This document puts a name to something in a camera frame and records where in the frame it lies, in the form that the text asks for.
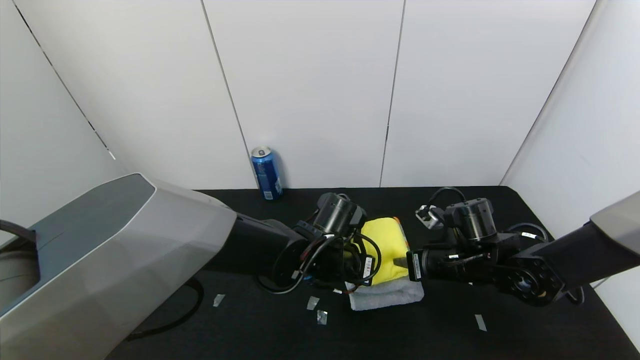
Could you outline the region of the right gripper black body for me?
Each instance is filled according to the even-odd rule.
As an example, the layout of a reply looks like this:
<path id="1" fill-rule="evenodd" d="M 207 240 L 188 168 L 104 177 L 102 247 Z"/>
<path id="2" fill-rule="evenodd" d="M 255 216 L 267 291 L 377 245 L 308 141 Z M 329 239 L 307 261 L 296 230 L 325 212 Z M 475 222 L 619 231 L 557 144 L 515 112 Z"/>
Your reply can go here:
<path id="1" fill-rule="evenodd" d="M 406 253 L 407 271 L 411 281 L 445 280 L 445 249 L 410 250 Z"/>

